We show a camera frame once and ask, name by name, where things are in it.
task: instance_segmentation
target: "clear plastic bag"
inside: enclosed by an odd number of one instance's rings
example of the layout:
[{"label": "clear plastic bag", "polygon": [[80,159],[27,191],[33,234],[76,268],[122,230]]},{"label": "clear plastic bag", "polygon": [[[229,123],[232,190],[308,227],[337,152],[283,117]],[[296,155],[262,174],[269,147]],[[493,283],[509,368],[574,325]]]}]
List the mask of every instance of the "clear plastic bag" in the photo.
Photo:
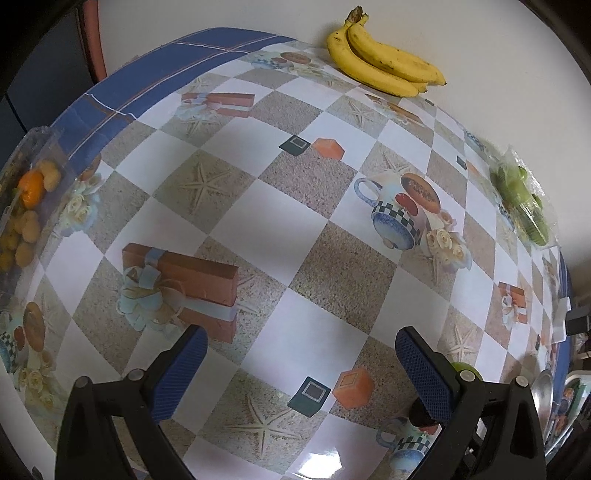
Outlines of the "clear plastic bag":
[{"label": "clear plastic bag", "polygon": [[490,144],[484,149],[491,167],[491,182],[525,244],[549,248],[558,244],[556,211],[540,183],[512,146],[500,155]]}]

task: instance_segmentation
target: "banana stem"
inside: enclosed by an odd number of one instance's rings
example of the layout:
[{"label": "banana stem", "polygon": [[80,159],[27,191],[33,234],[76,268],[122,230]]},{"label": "banana stem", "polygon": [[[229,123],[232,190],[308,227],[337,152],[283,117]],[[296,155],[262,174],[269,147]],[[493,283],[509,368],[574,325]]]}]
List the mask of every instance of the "banana stem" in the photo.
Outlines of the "banana stem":
[{"label": "banana stem", "polygon": [[363,8],[357,5],[353,10],[351,10],[351,12],[349,12],[349,16],[347,17],[347,20],[345,20],[345,22],[349,22],[352,24],[357,23],[359,20],[361,20],[362,15]]}]

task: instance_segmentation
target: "screw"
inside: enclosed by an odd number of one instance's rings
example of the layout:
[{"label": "screw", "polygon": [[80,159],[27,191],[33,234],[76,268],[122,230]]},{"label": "screw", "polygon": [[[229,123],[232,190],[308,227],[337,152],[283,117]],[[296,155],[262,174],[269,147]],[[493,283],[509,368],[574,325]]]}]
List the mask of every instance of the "screw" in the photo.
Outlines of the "screw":
[{"label": "screw", "polygon": [[74,382],[74,386],[76,388],[82,388],[88,385],[88,381],[90,380],[90,378],[88,377],[80,377],[78,378],[75,382]]},{"label": "screw", "polygon": [[474,382],[474,380],[476,379],[476,375],[474,375],[474,373],[470,372],[469,370],[462,370],[460,372],[460,378],[464,382]]},{"label": "screw", "polygon": [[129,378],[132,382],[137,382],[144,377],[144,371],[141,368],[134,368],[131,372],[127,374],[127,378]]},{"label": "screw", "polygon": [[519,376],[515,377],[515,383],[522,388],[525,388],[530,384],[527,381],[527,378],[525,378],[523,375],[519,375]]}]

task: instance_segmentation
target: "white wall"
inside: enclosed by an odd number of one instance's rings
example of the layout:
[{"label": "white wall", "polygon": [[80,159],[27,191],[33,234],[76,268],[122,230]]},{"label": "white wall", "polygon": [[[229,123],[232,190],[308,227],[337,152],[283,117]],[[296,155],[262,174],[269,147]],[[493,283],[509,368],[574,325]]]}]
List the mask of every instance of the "white wall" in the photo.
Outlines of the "white wall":
[{"label": "white wall", "polygon": [[[100,0],[108,72],[204,28],[269,31],[321,45],[354,4],[339,0]],[[591,287],[591,86],[558,38],[518,0],[366,0],[380,41],[435,63],[427,97],[473,132],[514,145],[550,196],[579,290]]]}]

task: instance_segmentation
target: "blue gripper pad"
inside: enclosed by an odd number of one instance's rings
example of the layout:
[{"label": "blue gripper pad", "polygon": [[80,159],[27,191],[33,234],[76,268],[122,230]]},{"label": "blue gripper pad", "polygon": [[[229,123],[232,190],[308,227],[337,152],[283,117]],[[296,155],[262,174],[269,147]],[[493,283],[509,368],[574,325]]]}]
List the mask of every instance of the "blue gripper pad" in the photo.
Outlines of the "blue gripper pad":
[{"label": "blue gripper pad", "polygon": [[205,329],[190,326],[174,346],[161,353],[148,368],[148,377],[156,380],[153,386],[147,385],[148,405],[156,423],[173,416],[206,354]]},{"label": "blue gripper pad", "polygon": [[460,391],[451,364],[441,354],[433,352],[413,327],[398,332],[395,347],[402,367],[431,418],[444,425],[449,423]]}]

